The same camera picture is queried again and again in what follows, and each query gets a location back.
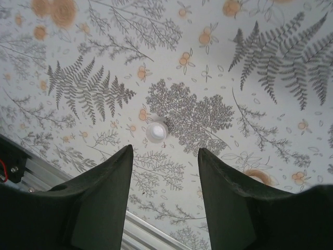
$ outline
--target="red wire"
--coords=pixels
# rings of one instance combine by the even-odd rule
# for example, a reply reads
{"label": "red wire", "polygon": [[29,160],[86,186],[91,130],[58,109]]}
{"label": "red wire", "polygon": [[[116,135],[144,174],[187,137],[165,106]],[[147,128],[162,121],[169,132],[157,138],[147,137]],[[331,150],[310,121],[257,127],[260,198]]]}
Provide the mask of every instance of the red wire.
{"label": "red wire", "polygon": [[0,159],[0,163],[4,167],[4,172],[5,172],[5,179],[3,180],[3,182],[6,182],[8,180],[7,167],[6,167],[6,164],[1,159]]}

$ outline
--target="botanical wallpaper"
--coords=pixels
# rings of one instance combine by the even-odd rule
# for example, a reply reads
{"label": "botanical wallpaper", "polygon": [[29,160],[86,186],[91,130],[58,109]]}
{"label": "botanical wallpaper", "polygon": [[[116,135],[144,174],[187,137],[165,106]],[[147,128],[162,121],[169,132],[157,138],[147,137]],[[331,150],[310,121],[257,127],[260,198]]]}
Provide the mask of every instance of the botanical wallpaper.
{"label": "botanical wallpaper", "polygon": [[199,148],[333,183],[332,22],[333,0],[0,0],[0,133],[73,177],[132,144],[128,210],[210,249]]}

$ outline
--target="floral pattern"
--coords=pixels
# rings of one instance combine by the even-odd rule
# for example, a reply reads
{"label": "floral pattern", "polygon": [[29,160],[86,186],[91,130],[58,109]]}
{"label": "floral pattern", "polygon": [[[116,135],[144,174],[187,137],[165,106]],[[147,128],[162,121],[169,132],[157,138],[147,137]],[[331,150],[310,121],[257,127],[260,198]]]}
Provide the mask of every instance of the floral pattern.
{"label": "floral pattern", "polygon": [[[333,183],[333,1],[0,0],[0,133],[77,176],[134,147],[128,209],[210,249],[196,156]],[[148,124],[169,135],[153,144]]]}

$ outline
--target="screw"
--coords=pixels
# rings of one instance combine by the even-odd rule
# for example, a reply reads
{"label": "screw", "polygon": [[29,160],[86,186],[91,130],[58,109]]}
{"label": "screw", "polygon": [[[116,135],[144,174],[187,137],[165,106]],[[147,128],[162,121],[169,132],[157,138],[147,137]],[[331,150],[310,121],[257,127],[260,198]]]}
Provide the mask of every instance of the screw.
{"label": "screw", "polygon": [[19,171],[19,168],[18,167],[12,167],[11,169],[10,169],[10,172],[12,172],[12,173],[16,173],[17,171]]}

